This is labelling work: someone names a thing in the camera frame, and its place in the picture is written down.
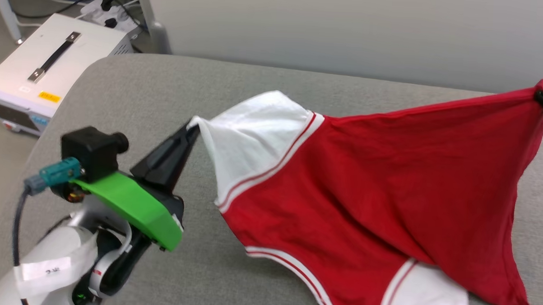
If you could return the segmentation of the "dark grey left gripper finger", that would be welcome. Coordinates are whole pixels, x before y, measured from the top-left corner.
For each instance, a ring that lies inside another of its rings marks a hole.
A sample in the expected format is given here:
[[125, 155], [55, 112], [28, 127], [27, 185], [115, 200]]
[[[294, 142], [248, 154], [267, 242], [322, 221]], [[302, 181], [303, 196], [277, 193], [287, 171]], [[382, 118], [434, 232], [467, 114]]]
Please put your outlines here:
[[196, 126], [184, 124], [130, 169], [136, 179], [178, 180], [193, 150]]
[[200, 134], [198, 126], [182, 126], [149, 155], [149, 184], [173, 192]]

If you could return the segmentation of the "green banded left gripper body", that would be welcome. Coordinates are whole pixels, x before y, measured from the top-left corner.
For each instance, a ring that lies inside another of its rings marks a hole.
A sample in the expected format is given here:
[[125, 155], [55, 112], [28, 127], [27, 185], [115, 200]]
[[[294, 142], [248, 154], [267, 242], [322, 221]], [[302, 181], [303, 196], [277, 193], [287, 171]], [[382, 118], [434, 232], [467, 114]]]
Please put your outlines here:
[[72, 183], [96, 196], [163, 249], [173, 251], [182, 240], [185, 207], [179, 197], [143, 187], [121, 172], [95, 182], [75, 179]]

